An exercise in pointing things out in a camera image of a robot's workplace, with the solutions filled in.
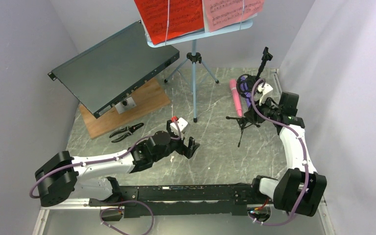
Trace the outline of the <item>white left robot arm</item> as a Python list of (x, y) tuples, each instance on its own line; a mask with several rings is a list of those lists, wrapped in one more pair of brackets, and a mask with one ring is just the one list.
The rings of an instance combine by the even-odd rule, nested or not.
[(180, 118), (168, 120), (166, 131), (142, 137), (130, 147), (98, 156), (71, 156), (61, 151), (35, 172), (36, 182), (30, 198), (39, 199), (42, 207), (52, 207), (71, 198), (96, 199), (110, 206), (124, 201), (115, 174), (131, 174), (147, 170), (159, 160), (176, 152), (187, 159), (193, 157), (200, 144), (189, 137), (188, 123)]

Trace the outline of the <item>black tripod mic stand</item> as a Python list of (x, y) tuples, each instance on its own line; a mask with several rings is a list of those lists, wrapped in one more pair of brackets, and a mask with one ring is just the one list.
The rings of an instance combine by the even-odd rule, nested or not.
[(247, 107), (246, 105), (246, 101), (245, 101), (245, 98), (243, 98), (241, 96), (241, 91), (240, 91), (240, 78), (242, 76), (247, 76), (248, 74), (243, 74), (241, 75), (237, 80), (236, 80), (236, 88), (237, 88), (237, 91), (239, 93), (239, 97), (240, 97), (240, 101), (241, 101), (241, 105), (242, 105), (242, 111), (243, 111), (243, 116), (242, 117), (229, 117), (229, 116), (226, 116), (226, 119), (233, 119), (233, 120), (236, 120), (239, 128), (240, 128), (240, 138), (239, 138), (239, 142), (237, 144), (238, 147), (240, 147), (241, 145), (241, 139), (242, 139), (242, 136), (243, 136), (243, 131), (250, 127), (250, 126), (256, 126), (257, 128), (260, 127), (260, 124), (249, 124), (249, 121), (244, 117), (244, 113), (248, 111), (249, 107)]

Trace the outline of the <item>pink microphone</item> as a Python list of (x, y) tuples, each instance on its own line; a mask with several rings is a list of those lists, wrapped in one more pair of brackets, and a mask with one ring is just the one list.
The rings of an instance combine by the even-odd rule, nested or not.
[(234, 105), (235, 105), (236, 113), (239, 117), (242, 117), (243, 116), (242, 105), (241, 105), (239, 93), (238, 93), (237, 88), (236, 88), (236, 80), (235, 79), (231, 79), (229, 81), (229, 88), (230, 88), (230, 91), (232, 93), (232, 98), (233, 98), (233, 102), (234, 102)]

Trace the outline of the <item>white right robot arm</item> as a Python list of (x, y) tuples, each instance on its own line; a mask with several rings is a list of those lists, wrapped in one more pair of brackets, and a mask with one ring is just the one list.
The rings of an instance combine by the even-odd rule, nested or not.
[(305, 123), (297, 116), (299, 96), (282, 93), (276, 103), (270, 92), (261, 92), (245, 113), (252, 124), (271, 122), (285, 151), (287, 170), (276, 180), (258, 175), (253, 179), (251, 199), (262, 203), (270, 198), (274, 207), (290, 214), (314, 216), (327, 186), (324, 175), (318, 174), (305, 141)]

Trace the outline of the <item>black round-base mic stand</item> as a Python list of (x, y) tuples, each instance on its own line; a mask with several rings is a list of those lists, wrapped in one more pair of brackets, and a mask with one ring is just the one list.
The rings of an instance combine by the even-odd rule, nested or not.
[(271, 61), (273, 59), (273, 55), (269, 52), (269, 48), (265, 47), (263, 50), (263, 56), (261, 58), (261, 64), (258, 68), (257, 75), (250, 75), (248, 74), (246, 78), (244, 79), (245, 82), (245, 88), (247, 92), (251, 92), (252, 86), (254, 83), (260, 78), (266, 64), (268, 61)]

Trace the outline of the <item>purple microphone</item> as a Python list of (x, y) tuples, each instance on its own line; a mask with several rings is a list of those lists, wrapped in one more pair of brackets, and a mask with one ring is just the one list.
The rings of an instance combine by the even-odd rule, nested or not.
[(242, 76), (240, 78), (240, 81), (241, 81), (240, 91), (241, 91), (241, 96), (245, 98), (247, 107), (250, 107), (251, 106), (251, 94), (250, 94), (250, 89), (248, 88), (246, 80), (247, 80), (246, 76)]

